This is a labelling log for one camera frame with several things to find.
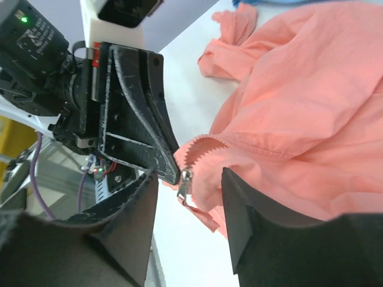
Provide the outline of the salmon pink hooded jacket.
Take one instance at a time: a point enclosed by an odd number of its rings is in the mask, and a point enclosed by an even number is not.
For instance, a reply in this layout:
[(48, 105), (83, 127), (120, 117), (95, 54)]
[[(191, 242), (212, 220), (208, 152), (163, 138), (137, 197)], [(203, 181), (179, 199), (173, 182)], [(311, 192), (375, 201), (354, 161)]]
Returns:
[(334, 1), (257, 24), (240, 4), (198, 59), (205, 77), (239, 82), (209, 133), (175, 159), (191, 169), (185, 204), (226, 234), (221, 174), (304, 215), (382, 211), (382, 6)]

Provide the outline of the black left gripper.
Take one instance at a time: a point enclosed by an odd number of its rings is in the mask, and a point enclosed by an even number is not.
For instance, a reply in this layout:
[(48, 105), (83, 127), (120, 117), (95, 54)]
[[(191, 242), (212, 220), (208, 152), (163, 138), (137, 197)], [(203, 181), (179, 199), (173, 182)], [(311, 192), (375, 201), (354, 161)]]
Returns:
[(179, 145), (165, 102), (163, 56), (102, 42), (76, 68), (75, 146), (176, 184)]

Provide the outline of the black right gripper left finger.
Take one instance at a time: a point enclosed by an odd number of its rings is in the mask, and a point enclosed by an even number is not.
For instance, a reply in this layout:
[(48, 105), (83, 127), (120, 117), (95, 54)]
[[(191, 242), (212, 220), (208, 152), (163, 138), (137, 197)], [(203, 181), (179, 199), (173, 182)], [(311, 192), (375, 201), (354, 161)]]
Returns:
[(66, 220), (1, 213), (2, 286), (143, 286), (158, 195), (148, 170)]

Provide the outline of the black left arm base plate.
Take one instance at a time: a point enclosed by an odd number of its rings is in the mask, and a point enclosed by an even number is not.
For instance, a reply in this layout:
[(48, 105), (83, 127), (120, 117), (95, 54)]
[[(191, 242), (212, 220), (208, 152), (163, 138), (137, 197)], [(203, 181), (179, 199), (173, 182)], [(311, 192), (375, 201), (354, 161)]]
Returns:
[(138, 176), (139, 173), (136, 169), (114, 163), (112, 168), (110, 168), (105, 175), (108, 192), (111, 194), (117, 192), (119, 189), (124, 188), (127, 184), (136, 180)]

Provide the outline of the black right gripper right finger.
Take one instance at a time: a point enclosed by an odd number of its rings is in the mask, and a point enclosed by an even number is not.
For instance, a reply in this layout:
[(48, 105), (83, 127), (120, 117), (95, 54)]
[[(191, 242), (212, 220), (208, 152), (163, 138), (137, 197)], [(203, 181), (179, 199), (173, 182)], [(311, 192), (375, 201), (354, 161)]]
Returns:
[(241, 286), (381, 286), (382, 215), (320, 221), (222, 173), (233, 272)]

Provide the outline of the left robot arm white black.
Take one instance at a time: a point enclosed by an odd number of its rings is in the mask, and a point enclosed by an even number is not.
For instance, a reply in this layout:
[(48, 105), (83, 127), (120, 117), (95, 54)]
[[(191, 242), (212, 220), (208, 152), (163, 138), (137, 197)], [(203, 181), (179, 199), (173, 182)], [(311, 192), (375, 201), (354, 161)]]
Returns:
[(141, 23), (160, 1), (82, 1), (84, 41), (70, 44), (29, 1), (1, 2), (2, 113), (47, 118), (37, 129), (71, 151), (152, 170), (176, 184), (178, 149), (161, 54)]

